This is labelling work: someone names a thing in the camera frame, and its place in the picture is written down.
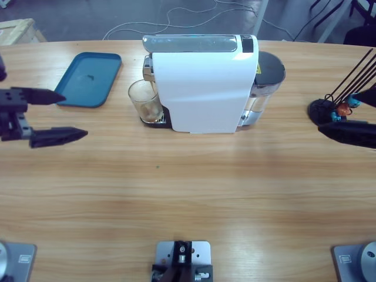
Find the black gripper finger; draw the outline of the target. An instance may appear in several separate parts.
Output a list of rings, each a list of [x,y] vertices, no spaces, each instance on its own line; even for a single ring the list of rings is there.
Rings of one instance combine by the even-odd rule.
[[[331,122],[318,131],[339,143],[375,149],[375,124],[359,121]]]
[[[367,90],[353,94],[353,98],[357,101],[370,106],[376,106],[376,89],[369,88]]]

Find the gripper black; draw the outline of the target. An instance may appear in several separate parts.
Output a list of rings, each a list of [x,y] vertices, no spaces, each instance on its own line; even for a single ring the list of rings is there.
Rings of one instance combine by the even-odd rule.
[[[60,146],[77,141],[88,131],[75,127],[52,127],[34,130],[23,113],[28,105],[51,105],[66,98],[49,89],[18,88],[1,89],[1,141],[28,140],[30,148]]]

